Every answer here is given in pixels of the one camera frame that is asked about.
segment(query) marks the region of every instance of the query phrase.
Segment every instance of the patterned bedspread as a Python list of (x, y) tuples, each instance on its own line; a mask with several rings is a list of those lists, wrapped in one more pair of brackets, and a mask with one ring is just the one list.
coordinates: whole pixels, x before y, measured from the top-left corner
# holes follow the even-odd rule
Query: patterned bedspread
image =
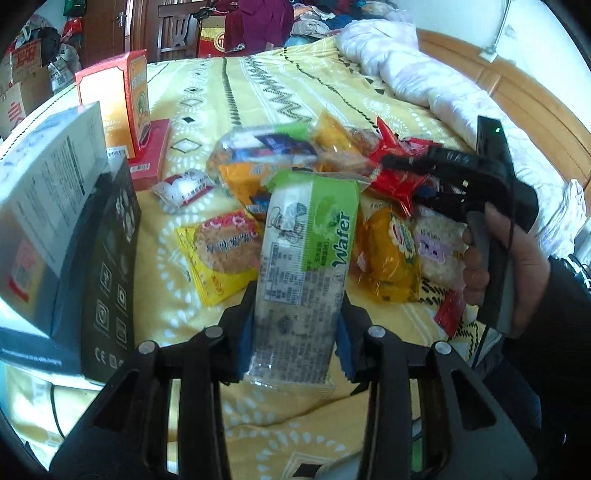
[[(381, 116), (401, 136), (429, 135), (453, 148), (465, 144), (424, 108), (396, 100), (377, 77), (366, 77), (359, 66), (342, 57), (332, 39), (266, 52), (252, 57), (177, 60), (148, 69), (151, 115), (171, 118), (164, 174), (203, 168), (217, 139), (237, 125), (251, 126), (301, 120), (314, 123), (327, 108), (343, 124), (368, 128)], [(77, 104), (74, 87), (52, 98), (14, 132), (38, 124), (49, 114)], [(7, 148), (10, 140), (1, 149)], [(217, 323), (223, 304), (204, 308), (187, 275), (174, 229), (237, 208), (235, 199), (215, 190), (183, 210), (163, 208), (150, 192), (139, 194), (140, 224), (135, 271), (135, 338), (170, 345), (191, 338)], [(433, 322), (443, 299), (437, 287), (423, 284), (422, 303), (388, 304), (348, 285), (353, 304), (366, 308), (380, 323), (407, 342), (431, 345), (446, 336)], [(480, 329), (469, 310), (452, 340), (465, 358), (478, 343)], [(362, 444), (367, 393), (350, 397), (352, 386), (331, 366), (336, 389), (328, 397), (305, 390), (289, 394), (243, 382), (223, 387), (222, 409), (233, 477), (238, 480), (292, 478), (302, 464), (314, 469), (357, 452)], [(8, 415), (21, 437), (48, 465), (95, 392), (52, 387), (15, 368), (7, 368)], [(420, 415), (413, 387), (413, 415)], [(52, 409), (59, 427), (54, 421)], [(176, 470), (176, 411), (173, 392), (169, 435), (169, 466)]]

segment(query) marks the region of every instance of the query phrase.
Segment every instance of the device handle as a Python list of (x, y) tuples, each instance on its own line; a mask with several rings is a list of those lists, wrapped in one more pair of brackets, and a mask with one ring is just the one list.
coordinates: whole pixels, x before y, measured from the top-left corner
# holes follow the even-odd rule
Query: device handle
[(503, 335), (509, 335), (513, 327), (515, 307), (513, 258), (501, 242), (491, 237), (486, 227), (484, 213), (468, 212), (466, 219), (474, 244), (482, 255), (482, 268), (488, 270), (491, 277), (476, 320)]

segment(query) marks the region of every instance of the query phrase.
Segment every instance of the white quilt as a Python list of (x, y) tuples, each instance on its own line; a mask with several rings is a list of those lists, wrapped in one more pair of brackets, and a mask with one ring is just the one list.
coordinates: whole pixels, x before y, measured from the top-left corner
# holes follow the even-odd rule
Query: white quilt
[(429, 108), (472, 148), (478, 115), (500, 119), (517, 177), (538, 194), (540, 213), (533, 230), (540, 247), (547, 255), (573, 253), (574, 237), (586, 219), (581, 185), (576, 180), (565, 183), (528, 135), (478, 85), (420, 52), (414, 25), (354, 21), (337, 36), (336, 44), (366, 75), (381, 76), (400, 100)]

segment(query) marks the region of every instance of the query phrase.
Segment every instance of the green bag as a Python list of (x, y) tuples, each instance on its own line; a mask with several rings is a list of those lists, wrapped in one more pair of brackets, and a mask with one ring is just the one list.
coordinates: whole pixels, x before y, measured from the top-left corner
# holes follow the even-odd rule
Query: green bag
[(82, 17), (86, 13), (86, 0), (66, 0), (64, 17)]

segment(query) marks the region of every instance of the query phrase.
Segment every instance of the metal screw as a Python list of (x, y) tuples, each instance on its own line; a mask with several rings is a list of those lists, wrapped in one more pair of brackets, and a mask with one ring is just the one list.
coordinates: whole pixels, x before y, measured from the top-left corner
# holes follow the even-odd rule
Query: metal screw
[(382, 338), (386, 336), (386, 329), (380, 325), (372, 325), (368, 328), (368, 333), (372, 338)]
[(148, 355), (156, 350), (156, 344), (152, 340), (147, 340), (139, 346), (138, 350), (142, 355)]
[(452, 352), (452, 346), (447, 342), (437, 342), (435, 344), (435, 350), (442, 355), (449, 355)]
[(220, 338), (223, 335), (223, 328), (219, 325), (207, 327), (205, 329), (205, 335), (207, 336), (207, 338)]

